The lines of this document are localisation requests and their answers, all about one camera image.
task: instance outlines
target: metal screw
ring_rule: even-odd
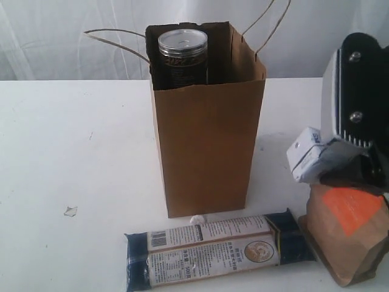
[[[348,59],[352,63],[356,63],[360,60],[360,52],[353,52]]]
[[[355,111],[350,114],[350,121],[353,123],[359,123],[363,118],[363,114],[360,111]]]

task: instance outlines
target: cylindrical can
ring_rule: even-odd
[[[163,66],[171,88],[207,84],[208,36],[196,29],[176,29],[158,38]]]

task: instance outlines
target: round logo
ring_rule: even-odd
[[[244,255],[254,263],[263,263],[273,257],[274,249],[267,242],[252,242],[245,247]]]

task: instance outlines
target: nutrition label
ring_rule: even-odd
[[[263,216],[236,218],[148,233],[148,250],[158,251],[227,237],[270,233]]]
[[[149,255],[152,287],[279,264],[271,235],[248,237]]]

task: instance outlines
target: packaged food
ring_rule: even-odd
[[[315,260],[289,209],[126,236],[128,292]]]

